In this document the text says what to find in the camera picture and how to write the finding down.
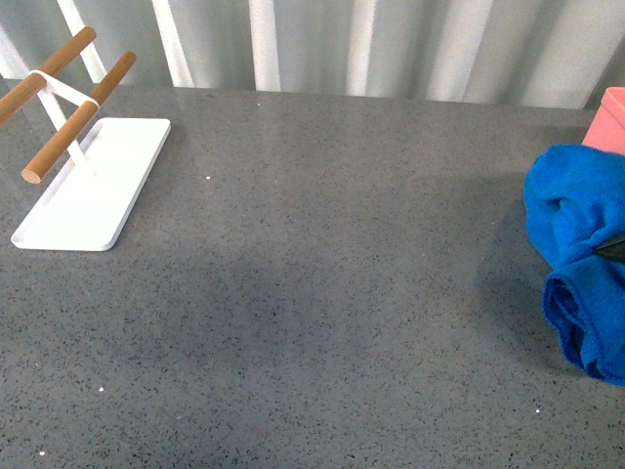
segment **speckled quartz countertop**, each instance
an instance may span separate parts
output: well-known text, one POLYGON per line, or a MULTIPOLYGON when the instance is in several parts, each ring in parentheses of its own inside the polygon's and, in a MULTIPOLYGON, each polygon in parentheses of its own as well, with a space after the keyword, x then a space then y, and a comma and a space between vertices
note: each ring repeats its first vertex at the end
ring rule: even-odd
POLYGON ((121 87, 102 115, 172 121, 104 253, 15 248, 51 126, 0 130, 0 467, 622 466, 625 390, 563 360, 523 226, 591 111, 121 87))

